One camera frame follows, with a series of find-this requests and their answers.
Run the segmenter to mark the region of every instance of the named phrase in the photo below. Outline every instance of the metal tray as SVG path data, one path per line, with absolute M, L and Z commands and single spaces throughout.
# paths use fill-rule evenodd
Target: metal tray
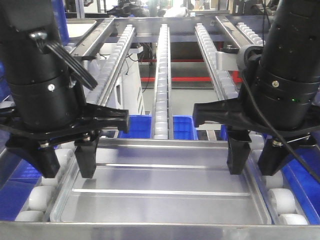
M 83 38 L 97 23 L 93 19 L 68 19 L 67 28 L 70 40 Z
M 226 142 L 101 139 L 92 179 L 69 171 L 52 222 L 271 224 L 246 169 L 230 175 Z

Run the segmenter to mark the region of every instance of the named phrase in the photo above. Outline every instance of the blue bin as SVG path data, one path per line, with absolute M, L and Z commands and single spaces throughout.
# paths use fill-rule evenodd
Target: blue bin
M 35 185 L 40 177 L 41 173 L 38 170 L 26 160 L 21 160 L 9 181 Z
M 150 115 L 131 115 L 129 132 L 119 132 L 120 139 L 149 139 L 151 137 Z M 173 136 L 176 140 L 198 140 L 194 121 L 188 115 L 173 116 Z
M 151 119 L 150 115 L 131 115 L 129 132 L 119 132 L 120 139 L 149 139 L 151 137 Z
M 34 184 L 7 181 L 0 189 L 0 221 L 14 221 L 33 188 Z
M 301 156 L 320 175 L 320 152 L 308 149 Z M 320 224 L 320 184 L 295 159 L 284 166 L 282 172 L 309 222 Z
M 69 43 L 69 33 L 67 28 L 67 20 L 65 14 L 64 3 L 62 0 L 51 0 L 53 14 L 62 44 L 65 46 Z
M 222 141 L 228 141 L 226 125 L 221 124 L 219 137 Z
M 10 95 L 10 88 L 5 80 L 5 67 L 0 62 L 0 102 Z
M 173 138 L 176 140 L 198 140 L 194 120 L 189 115 L 173 116 Z

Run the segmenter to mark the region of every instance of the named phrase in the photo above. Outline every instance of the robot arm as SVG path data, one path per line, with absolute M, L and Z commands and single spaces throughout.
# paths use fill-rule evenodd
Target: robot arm
M 230 173 L 240 174 L 244 168 L 250 152 L 248 130 L 274 136 L 258 162 L 264 175 L 288 163 L 288 149 L 275 132 L 292 149 L 316 144 L 309 133 L 320 130 L 320 109 L 312 106 L 320 86 L 319 25 L 320 0 L 282 0 L 265 47 L 243 52 L 247 64 L 242 75 L 252 95 L 242 84 L 238 99 L 195 104 L 196 125 L 208 120 L 228 126 Z
M 92 178 L 101 129 L 127 131 L 128 111 L 86 103 L 83 85 L 97 82 L 62 47 L 50 0 L 0 0 L 0 61 L 16 105 L 0 111 L 7 150 L 54 178 L 54 146 L 75 141 L 80 172 Z

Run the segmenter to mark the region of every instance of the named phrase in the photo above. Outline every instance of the black cylindrical actuator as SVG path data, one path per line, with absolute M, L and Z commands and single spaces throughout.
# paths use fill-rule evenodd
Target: black cylindrical actuator
M 0 0 L 0 61 L 23 123 L 36 131 L 72 123 L 80 113 L 67 65 L 30 38 L 60 42 L 50 0 Z
M 320 85 L 320 0 L 282 0 L 269 30 L 254 99 L 278 130 L 298 128 Z M 255 112 L 246 111 L 261 123 Z

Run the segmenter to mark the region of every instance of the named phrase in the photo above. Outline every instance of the screw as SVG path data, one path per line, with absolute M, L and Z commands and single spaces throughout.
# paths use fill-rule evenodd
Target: screw
M 279 87 L 279 82 L 278 81 L 273 81 L 272 82 L 272 87 L 274 87 L 274 88 Z
M 44 149 L 49 147 L 49 142 L 48 141 L 39 141 L 40 148 Z
M 56 86 L 54 84 L 52 84 L 52 83 L 48 85 L 48 90 L 50 92 L 53 92 L 55 90 L 55 88 L 56 88 Z
M 280 141 L 275 139 L 275 140 L 272 141 L 272 146 L 281 147 L 282 146 L 282 142 L 280 142 Z
M 84 138 L 82 139 L 84 142 L 90 142 L 90 135 L 89 133 L 84 133 L 83 134 Z

